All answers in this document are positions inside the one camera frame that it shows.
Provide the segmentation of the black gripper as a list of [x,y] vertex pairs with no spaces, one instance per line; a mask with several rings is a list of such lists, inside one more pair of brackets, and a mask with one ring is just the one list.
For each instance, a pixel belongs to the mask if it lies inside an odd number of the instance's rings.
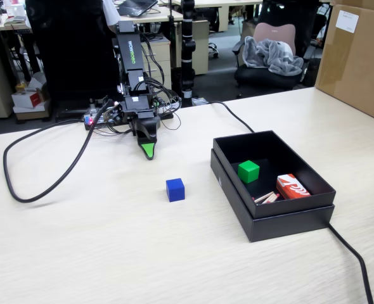
[[148,96],[125,97],[122,102],[122,122],[134,120],[138,146],[148,160],[154,159],[157,129],[160,127],[160,118],[154,116]]

